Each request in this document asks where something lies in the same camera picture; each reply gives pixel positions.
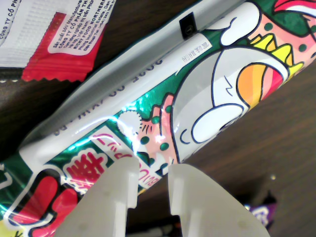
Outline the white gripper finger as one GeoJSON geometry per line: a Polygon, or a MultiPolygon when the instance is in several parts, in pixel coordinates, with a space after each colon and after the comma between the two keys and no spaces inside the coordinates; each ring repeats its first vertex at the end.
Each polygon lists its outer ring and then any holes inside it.
{"type": "Polygon", "coordinates": [[[188,164],[168,172],[170,213],[184,237],[267,237],[264,225],[222,186],[188,164]]]}
{"type": "Polygon", "coordinates": [[[139,161],[114,162],[57,228],[57,237],[123,237],[127,211],[137,206],[139,161]]]}

